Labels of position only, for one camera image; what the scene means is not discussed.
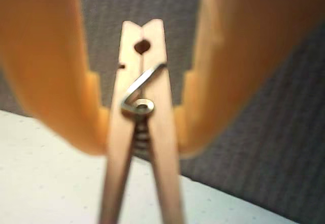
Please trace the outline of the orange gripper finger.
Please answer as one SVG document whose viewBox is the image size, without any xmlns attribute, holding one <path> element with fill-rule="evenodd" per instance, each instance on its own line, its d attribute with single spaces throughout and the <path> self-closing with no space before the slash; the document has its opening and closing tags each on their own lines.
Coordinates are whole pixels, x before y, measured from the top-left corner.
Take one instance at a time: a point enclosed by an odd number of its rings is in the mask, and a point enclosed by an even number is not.
<svg viewBox="0 0 325 224">
<path fill-rule="evenodd" d="M 1 70 L 29 115 L 85 153 L 106 152 L 109 110 L 88 65 L 81 0 L 1 0 Z"/>
<path fill-rule="evenodd" d="M 323 20 L 324 0 L 200 0 L 192 67 L 175 108 L 180 155 L 204 150 Z"/>
</svg>

